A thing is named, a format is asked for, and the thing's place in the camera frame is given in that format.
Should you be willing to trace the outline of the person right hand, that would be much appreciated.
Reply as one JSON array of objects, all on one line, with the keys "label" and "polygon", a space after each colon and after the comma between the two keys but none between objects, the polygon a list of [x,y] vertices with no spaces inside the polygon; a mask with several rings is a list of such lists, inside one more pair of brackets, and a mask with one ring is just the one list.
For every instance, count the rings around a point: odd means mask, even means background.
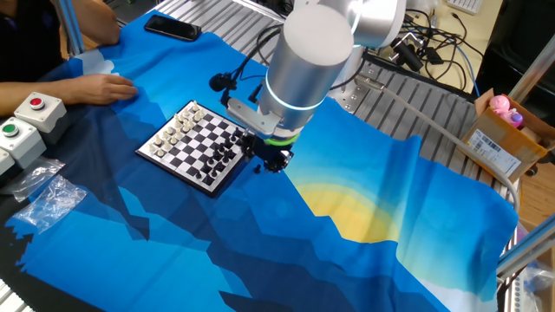
[{"label": "person right hand", "polygon": [[133,98],[134,83],[118,75],[83,75],[63,83],[59,97],[65,104],[108,105]]}]

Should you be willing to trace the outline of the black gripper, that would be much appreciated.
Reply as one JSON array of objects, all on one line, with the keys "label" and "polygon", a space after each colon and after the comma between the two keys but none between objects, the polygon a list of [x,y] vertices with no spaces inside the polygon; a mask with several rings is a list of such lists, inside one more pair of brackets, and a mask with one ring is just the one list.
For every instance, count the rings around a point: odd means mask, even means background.
[{"label": "black gripper", "polygon": [[256,135],[250,135],[249,141],[249,146],[246,148],[246,156],[249,159],[254,157],[267,159],[264,162],[264,167],[268,172],[281,172],[289,165],[294,156],[294,153],[291,151],[295,143],[294,139],[263,140]]}]

